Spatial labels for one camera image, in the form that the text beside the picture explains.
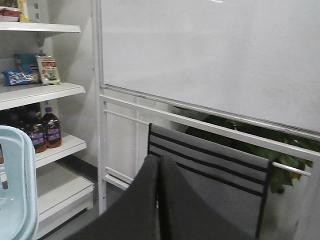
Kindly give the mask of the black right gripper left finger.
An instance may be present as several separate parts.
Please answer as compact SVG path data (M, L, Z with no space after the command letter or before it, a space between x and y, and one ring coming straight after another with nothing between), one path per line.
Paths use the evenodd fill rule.
M155 240L159 158L148 155L125 192L68 240Z

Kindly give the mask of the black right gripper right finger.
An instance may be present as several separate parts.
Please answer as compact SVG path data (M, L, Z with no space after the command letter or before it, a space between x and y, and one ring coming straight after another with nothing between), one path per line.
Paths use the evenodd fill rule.
M251 240L195 192L168 156L159 159L159 227L162 240Z

